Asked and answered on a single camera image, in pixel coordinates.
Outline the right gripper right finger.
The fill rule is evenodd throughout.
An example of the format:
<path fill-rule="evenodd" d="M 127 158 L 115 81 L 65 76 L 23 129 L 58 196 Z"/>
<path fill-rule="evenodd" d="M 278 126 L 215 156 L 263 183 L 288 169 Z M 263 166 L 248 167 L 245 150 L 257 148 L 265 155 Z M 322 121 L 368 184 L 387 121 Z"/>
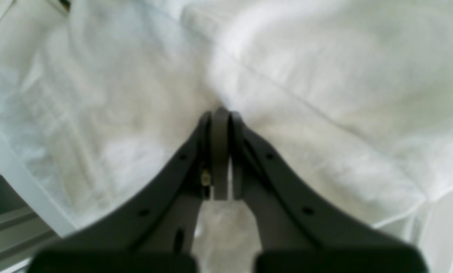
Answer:
<path fill-rule="evenodd" d="M 263 252 L 256 273 L 426 273 L 415 247 L 378 232 L 311 189 L 238 112 L 212 116 L 212 187 L 254 214 Z"/>

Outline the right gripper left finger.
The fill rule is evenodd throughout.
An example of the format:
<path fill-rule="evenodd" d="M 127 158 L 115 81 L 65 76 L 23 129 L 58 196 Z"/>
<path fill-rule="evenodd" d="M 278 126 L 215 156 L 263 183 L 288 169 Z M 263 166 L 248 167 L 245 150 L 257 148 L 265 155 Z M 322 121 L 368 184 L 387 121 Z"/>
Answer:
<path fill-rule="evenodd" d="M 41 250 L 29 273 L 197 273 L 190 254 L 198 213 L 210 191 L 211 113 L 159 174 L 114 212 Z"/>

